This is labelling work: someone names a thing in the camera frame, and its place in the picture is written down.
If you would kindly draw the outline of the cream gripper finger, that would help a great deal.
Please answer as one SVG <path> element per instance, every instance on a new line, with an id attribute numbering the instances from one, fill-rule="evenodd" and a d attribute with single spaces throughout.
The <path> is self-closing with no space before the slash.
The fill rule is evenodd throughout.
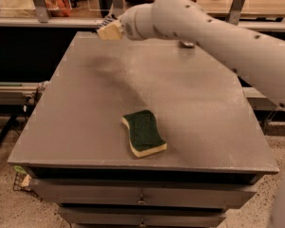
<path id="1" fill-rule="evenodd" d="M 121 40 L 123 38 L 122 24 L 119 20 L 105 22 L 97 29 L 102 40 Z"/>

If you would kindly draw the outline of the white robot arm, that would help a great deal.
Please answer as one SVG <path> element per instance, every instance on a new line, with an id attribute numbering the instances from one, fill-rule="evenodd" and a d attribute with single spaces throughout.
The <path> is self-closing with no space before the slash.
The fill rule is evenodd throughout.
<path id="1" fill-rule="evenodd" d="M 285 41 L 208 15 L 191 0 L 155 0 L 105 19 L 104 40 L 166 39 L 193 43 L 285 112 Z"/>

